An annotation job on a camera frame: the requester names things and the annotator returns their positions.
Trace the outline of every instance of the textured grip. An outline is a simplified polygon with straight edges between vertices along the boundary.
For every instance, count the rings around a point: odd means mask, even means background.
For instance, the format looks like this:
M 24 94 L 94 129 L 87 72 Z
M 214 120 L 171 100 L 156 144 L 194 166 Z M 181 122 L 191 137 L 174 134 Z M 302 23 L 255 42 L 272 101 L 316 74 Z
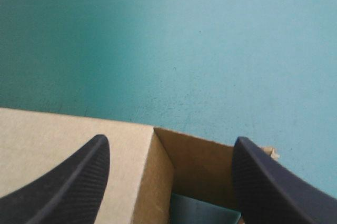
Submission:
M 1 224 L 93 224 L 110 169 L 110 148 L 97 135 L 60 165 L 0 199 Z
M 232 173 L 246 224 L 337 223 L 337 200 L 286 170 L 248 138 L 236 141 Z

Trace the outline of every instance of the cardboard box flap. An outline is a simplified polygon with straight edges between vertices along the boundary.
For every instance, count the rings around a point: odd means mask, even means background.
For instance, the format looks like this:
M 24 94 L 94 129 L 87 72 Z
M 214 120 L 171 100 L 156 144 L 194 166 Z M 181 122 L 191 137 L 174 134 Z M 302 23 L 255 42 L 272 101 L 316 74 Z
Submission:
M 163 128 L 154 131 L 174 166 L 174 193 L 236 208 L 231 177 L 232 146 Z

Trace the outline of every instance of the open cardboard box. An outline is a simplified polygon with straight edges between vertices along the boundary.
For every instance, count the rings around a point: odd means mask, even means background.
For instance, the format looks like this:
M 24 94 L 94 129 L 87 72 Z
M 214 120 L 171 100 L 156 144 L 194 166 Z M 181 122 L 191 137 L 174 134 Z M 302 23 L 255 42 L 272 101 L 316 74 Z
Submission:
M 232 146 L 148 125 L 7 108 L 0 108 L 0 197 L 97 134 L 110 141 L 111 164 L 96 224 L 167 224 L 171 192 L 236 209 Z

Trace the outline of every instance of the cardboard edge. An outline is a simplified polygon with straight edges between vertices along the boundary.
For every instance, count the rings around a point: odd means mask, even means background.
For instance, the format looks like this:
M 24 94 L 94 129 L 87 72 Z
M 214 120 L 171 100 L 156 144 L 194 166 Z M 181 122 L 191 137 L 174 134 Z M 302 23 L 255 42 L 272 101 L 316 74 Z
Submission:
M 153 131 L 130 223 L 167 224 L 173 176 L 172 162 Z

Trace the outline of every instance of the cardboard box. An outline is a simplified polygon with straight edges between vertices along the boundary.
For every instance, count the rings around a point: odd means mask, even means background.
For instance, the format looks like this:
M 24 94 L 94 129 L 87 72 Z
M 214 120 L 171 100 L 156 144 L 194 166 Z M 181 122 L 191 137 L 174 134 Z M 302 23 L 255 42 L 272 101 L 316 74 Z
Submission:
M 167 224 L 171 192 L 236 208 L 233 147 L 168 129 L 0 108 L 0 197 L 45 174 L 97 134 L 111 170 L 96 223 Z M 273 149 L 267 150 L 270 155 Z

